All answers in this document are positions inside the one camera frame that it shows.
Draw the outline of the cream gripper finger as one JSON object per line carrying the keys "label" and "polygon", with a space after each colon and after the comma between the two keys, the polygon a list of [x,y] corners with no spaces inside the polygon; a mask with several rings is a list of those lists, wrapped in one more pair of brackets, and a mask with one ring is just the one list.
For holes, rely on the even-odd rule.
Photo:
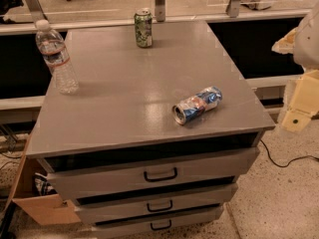
{"label": "cream gripper finger", "polygon": [[295,89],[288,102],[282,127],[291,132],[304,129],[319,113],[319,71],[304,73],[295,81]]}
{"label": "cream gripper finger", "polygon": [[283,38],[278,40],[271,48],[272,52],[278,54],[292,54],[295,45],[296,28],[289,31]]}

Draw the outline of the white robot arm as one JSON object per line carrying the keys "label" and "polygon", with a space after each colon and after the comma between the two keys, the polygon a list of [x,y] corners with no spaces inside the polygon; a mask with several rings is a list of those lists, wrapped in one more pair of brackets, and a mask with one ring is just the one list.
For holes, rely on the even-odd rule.
{"label": "white robot arm", "polygon": [[319,3],[271,50],[292,54],[294,62],[304,70],[292,86],[286,86],[286,112],[281,119],[284,129],[299,132],[319,112]]}

